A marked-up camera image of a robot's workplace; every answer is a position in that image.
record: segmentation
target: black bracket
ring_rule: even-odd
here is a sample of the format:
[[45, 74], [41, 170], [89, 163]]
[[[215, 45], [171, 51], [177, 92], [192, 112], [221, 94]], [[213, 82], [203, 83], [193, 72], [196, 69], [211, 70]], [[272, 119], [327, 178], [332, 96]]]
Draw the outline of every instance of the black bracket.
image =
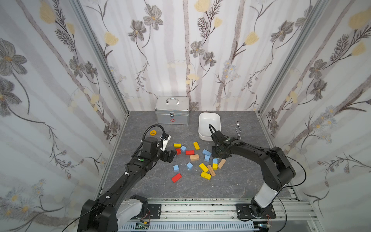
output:
[[[253, 216], [250, 213], [249, 209], [250, 204], [236, 204], [236, 210], [237, 210], [237, 217], [239, 219], [250, 219], [253, 218]], [[269, 215], [270, 218], [276, 218], [275, 210], [273, 209], [273, 206], [270, 205], [267, 207], [266, 214]]]
[[160, 219], [161, 217], [161, 204], [148, 204], [148, 209], [150, 213], [143, 219], [149, 220], [151, 219]]

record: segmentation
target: black cable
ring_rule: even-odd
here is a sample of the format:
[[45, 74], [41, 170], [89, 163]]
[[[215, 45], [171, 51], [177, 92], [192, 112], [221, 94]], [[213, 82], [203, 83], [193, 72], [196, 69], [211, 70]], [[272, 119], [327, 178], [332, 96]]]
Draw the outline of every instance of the black cable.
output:
[[276, 231], [276, 232], [279, 232], [279, 231], [283, 230], [285, 228], [285, 226], [286, 226], [286, 223], [287, 223], [287, 212], [286, 212], [285, 205], [282, 203], [281, 199], [278, 197], [278, 195], [276, 197], [279, 199], [279, 201], [281, 202], [281, 204], [283, 206], [283, 209], [285, 210], [285, 223], [284, 223], [283, 227], [280, 230]]
[[68, 224], [68, 225], [67, 225], [67, 226], [62, 230], [62, 232], [65, 231], [65, 229], [67, 229], [67, 227], [69, 227], [69, 226], [70, 226], [72, 223], [74, 223], [77, 219], [79, 219], [79, 218], [81, 218], [82, 216], [85, 216], [86, 214], [88, 214], [88, 213], [90, 213], [91, 211], [95, 210], [96, 208], [98, 208], [99, 206], [101, 206], [102, 204], [104, 204], [107, 200], [108, 200], [108, 198], [105, 199], [105, 201], [104, 201], [103, 203], [99, 204], [97, 207], [95, 207], [95, 208], [93, 208], [93, 209], [87, 211], [87, 212], [84, 213], [83, 215], [81, 215], [81, 216], [79, 216], [78, 218], [76, 218], [75, 220], [73, 220], [70, 224]]

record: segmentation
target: floral wallpaper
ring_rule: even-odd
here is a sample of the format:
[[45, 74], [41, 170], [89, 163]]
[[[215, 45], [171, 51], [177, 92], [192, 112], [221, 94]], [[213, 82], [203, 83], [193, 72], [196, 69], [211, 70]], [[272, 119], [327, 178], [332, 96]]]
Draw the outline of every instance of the floral wallpaper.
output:
[[296, 192], [328, 232], [371, 229], [370, 58], [370, 1], [332, 0], [260, 112], [275, 144], [305, 167]]
[[0, 21], [1, 228], [61, 231], [97, 192], [125, 116], [68, 2], [2, 1]]
[[81, 0], [130, 110], [257, 110], [316, 1]]

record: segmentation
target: blue cube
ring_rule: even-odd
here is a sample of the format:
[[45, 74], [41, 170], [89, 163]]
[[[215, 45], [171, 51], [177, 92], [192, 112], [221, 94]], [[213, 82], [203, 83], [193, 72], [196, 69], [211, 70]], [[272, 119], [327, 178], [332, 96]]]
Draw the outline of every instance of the blue cube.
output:
[[206, 156], [211, 156], [211, 152], [207, 151], [206, 149], [204, 149], [202, 151], [202, 154], [206, 155]]
[[187, 168], [188, 168], [188, 170], [191, 170], [193, 168], [193, 165], [191, 163], [188, 163]]

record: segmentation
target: red block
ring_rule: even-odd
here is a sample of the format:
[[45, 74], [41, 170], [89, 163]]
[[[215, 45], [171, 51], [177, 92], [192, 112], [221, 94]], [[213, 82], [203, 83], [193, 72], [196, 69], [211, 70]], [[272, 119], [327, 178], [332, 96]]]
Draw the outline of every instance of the red block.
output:
[[180, 178], [182, 178], [182, 175], [180, 173], [176, 174], [171, 180], [175, 183], [177, 182]]
[[192, 150], [192, 151], [186, 151], [185, 154], [186, 154], [187, 156], [194, 155], [194, 150]]

